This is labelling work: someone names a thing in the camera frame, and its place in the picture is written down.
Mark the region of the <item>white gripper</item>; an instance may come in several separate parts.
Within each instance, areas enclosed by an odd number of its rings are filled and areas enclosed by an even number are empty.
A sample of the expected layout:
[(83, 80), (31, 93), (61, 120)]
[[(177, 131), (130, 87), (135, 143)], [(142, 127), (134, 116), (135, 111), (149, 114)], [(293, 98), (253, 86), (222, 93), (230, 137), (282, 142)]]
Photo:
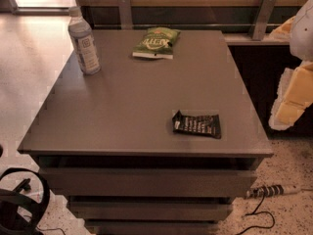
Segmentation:
[[(291, 17), (269, 34), (274, 39), (290, 39), (293, 56), (313, 61), (313, 0), (308, 0), (295, 17)], [(277, 89), (269, 126), (287, 130), (313, 104), (313, 63), (302, 62), (295, 70), (285, 68)]]

